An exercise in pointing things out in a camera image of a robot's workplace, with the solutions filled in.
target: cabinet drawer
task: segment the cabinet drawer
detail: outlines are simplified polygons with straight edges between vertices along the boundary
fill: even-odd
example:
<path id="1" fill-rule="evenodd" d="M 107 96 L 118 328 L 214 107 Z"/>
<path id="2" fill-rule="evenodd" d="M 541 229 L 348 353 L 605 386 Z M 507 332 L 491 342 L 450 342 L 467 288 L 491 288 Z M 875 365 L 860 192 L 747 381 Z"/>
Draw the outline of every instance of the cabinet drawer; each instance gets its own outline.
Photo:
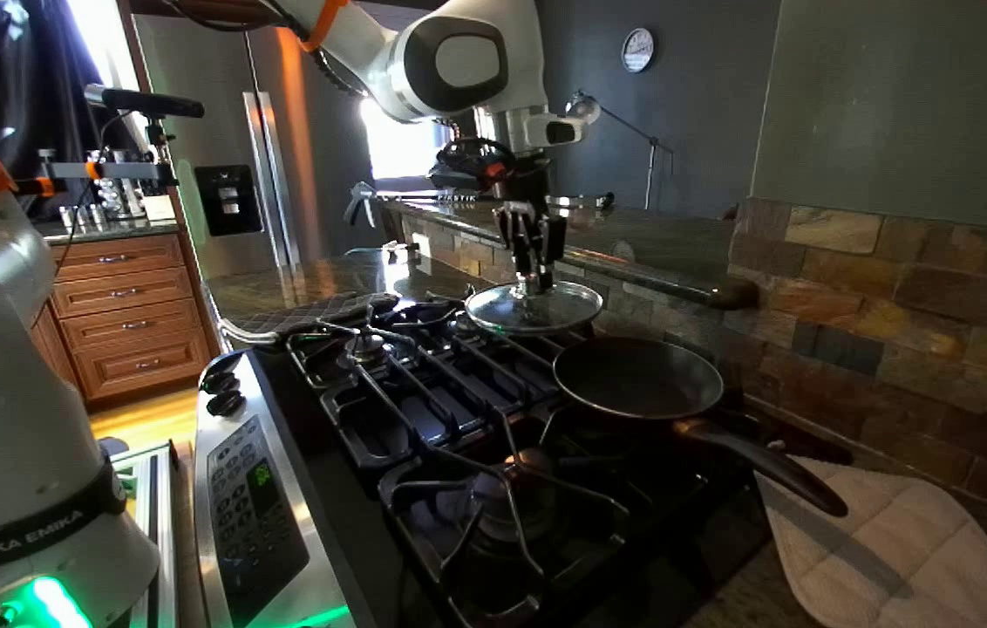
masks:
<path id="1" fill-rule="evenodd" d="M 88 402 L 130 395 L 173 381 L 189 381 L 203 369 L 203 337 L 195 328 L 184 333 L 159 333 L 159 342 L 98 342 L 74 357 Z"/>
<path id="2" fill-rule="evenodd" d="M 53 246 L 63 278 L 182 267 L 175 238 L 77 242 Z"/>
<path id="3" fill-rule="evenodd" d="M 177 267 L 98 276 L 98 278 L 63 278 L 53 288 L 61 316 L 98 314 L 117 308 L 148 308 L 166 300 L 184 300 L 189 287 Z"/>
<path id="4" fill-rule="evenodd" d="M 63 332 L 74 350 L 88 350 L 95 342 L 152 342 L 159 333 L 189 333 L 195 332 L 195 314 L 184 300 L 166 300 L 152 308 L 123 308 L 123 311 L 100 311 L 83 316 L 68 316 Z"/>

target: refrigerator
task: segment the refrigerator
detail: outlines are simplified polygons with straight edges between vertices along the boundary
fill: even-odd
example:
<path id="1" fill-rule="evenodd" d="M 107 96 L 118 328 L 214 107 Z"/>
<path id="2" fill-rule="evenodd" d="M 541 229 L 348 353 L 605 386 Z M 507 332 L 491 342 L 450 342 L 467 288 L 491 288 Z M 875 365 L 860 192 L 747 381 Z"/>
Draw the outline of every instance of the refrigerator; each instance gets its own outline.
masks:
<path id="1" fill-rule="evenodd" d="M 148 92 L 203 101 L 203 117 L 166 117 L 167 161 L 203 278 L 302 271 L 372 246 L 348 224 L 369 178 L 360 96 L 329 81 L 286 26 L 214 32 L 135 14 Z"/>

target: wall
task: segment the wall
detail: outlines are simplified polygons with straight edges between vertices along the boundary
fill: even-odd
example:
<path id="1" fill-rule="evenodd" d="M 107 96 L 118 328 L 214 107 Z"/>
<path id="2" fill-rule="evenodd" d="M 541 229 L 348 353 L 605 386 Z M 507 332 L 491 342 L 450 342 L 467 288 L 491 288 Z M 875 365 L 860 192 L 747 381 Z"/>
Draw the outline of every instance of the wall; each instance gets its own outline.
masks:
<path id="1" fill-rule="evenodd" d="M 785 0 L 755 196 L 987 224 L 987 2 Z"/>
<path id="2" fill-rule="evenodd" d="M 770 69 L 777 0 L 536 0 L 548 44 L 548 101 L 576 92 L 662 138 L 654 208 L 722 217 L 751 192 Z M 645 73 L 621 67 L 621 40 L 650 24 L 658 55 Z M 556 192 L 645 200 L 645 138 L 600 117 L 585 144 L 556 150 Z"/>
<path id="3" fill-rule="evenodd" d="M 747 389 L 987 500 L 987 229 L 747 203 Z"/>

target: frying pan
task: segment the frying pan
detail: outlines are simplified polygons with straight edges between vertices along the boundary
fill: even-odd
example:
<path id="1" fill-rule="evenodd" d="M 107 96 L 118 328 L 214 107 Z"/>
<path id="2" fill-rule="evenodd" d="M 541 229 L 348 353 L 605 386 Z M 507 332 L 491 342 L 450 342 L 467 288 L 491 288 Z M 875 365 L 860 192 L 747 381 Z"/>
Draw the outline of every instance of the frying pan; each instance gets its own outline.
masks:
<path id="1" fill-rule="evenodd" d="M 843 500 L 791 457 L 783 457 L 739 431 L 704 418 L 726 395 L 726 376 L 697 353 L 650 337 L 589 337 L 556 360 L 560 386 L 605 415 L 634 421 L 670 421 L 683 440 L 711 442 L 751 460 L 829 515 L 843 515 Z"/>

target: gray wall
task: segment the gray wall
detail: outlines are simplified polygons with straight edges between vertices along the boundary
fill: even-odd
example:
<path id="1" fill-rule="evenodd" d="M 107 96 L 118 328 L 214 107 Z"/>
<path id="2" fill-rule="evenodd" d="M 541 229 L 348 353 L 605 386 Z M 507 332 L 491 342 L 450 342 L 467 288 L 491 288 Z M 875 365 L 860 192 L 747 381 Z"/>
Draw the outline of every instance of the gray wall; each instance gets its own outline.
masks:
<path id="1" fill-rule="evenodd" d="M 987 224 L 987 0 L 783 0 L 755 196 Z"/>
<path id="2" fill-rule="evenodd" d="M 536 0 L 548 44 L 548 96 L 574 92 L 658 137 L 655 208 L 722 217 L 751 192 L 777 0 Z M 625 33 L 645 24 L 658 55 L 645 73 L 621 67 Z M 600 117 L 585 144 L 560 147 L 556 192 L 618 192 L 642 207 L 645 138 Z"/>

